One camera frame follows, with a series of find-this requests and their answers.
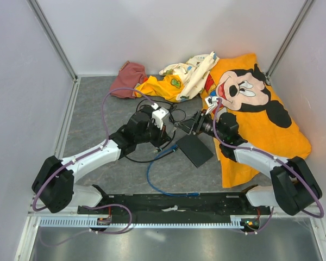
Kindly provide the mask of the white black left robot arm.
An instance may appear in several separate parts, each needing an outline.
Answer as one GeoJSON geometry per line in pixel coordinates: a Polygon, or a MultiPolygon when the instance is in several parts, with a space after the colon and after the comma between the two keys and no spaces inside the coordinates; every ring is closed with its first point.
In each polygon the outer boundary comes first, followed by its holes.
{"type": "Polygon", "coordinates": [[[127,124],[100,144],[70,157],[48,157],[32,184],[33,211],[48,209],[58,213],[66,207],[88,206],[97,214],[104,213],[108,209],[105,192],[97,185],[77,185],[77,181],[134,152],[138,144],[149,142],[160,147],[168,142],[165,123],[168,117],[164,108],[137,111],[127,124]]]}

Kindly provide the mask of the black network switch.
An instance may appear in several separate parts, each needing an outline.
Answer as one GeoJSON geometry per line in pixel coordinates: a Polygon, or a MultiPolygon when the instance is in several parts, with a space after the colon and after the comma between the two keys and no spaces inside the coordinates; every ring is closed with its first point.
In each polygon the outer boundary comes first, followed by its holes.
{"type": "Polygon", "coordinates": [[[196,135],[185,135],[176,144],[196,168],[201,167],[214,155],[196,135]]]}

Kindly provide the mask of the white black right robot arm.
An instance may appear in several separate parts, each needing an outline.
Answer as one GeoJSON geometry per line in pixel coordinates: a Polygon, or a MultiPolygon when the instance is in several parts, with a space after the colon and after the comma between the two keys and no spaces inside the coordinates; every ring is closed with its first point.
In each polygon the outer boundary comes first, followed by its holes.
{"type": "Polygon", "coordinates": [[[279,207],[294,216],[306,212],[306,208],[315,203],[320,211],[316,217],[323,217],[322,191],[305,160],[298,156],[276,156],[255,147],[238,133],[235,115],[223,113],[216,121],[203,110],[175,126],[187,134],[205,133],[218,138],[223,156],[234,163],[250,166],[271,179],[270,186],[255,185],[246,190],[237,204],[242,213],[250,214],[257,207],[266,206],[279,207]]]}

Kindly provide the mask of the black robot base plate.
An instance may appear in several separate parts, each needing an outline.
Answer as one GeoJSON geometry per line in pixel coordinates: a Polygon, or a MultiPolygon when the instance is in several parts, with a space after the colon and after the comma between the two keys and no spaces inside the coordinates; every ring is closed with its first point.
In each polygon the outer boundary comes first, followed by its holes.
{"type": "Polygon", "coordinates": [[[177,197],[164,194],[114,194],[99,206],[121,204],[127,207],[133,221],[225,221],[232,215],[270,214],[269,207],[253,207],[242,192],[206,192],[198,196],[177,197]]]}

